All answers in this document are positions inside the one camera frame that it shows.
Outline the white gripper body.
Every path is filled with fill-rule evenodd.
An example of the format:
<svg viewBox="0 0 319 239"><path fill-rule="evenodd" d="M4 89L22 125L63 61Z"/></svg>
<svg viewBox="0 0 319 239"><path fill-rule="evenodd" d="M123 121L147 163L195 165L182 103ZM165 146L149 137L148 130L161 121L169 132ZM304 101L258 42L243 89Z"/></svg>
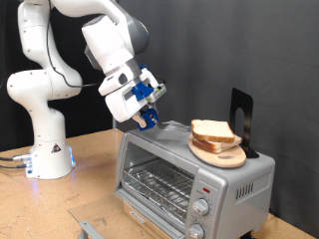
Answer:
<svg viewBox="0 0 319 239"><path fill-rule="evenodd" d="M140 114L146 123L156 110L152 103L159 99L159 83L147 69L118 71L104 80L104 96L114 119L123 122Z"/></svg>

